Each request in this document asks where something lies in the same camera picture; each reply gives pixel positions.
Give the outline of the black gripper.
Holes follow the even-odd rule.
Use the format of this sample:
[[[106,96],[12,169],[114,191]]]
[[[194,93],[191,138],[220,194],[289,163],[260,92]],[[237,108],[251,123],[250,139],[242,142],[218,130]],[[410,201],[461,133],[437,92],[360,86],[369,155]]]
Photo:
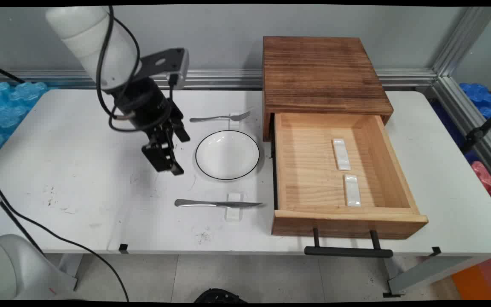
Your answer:
[[[150,133],[149,141],[142,146],[142,153],[157,172],[169,171],[173,175],[182,175],[183,168],[175,159],[173,132],[181,142],[190,141],[183,124],[183,113],[170,97],[166,97],[158,85],[150,78],[132,82],[127,89],[124,86],[113,90],[114,105],[123,115],[134,115],[128,121],[134,126],[125,130],[113,126],[118,132]]]

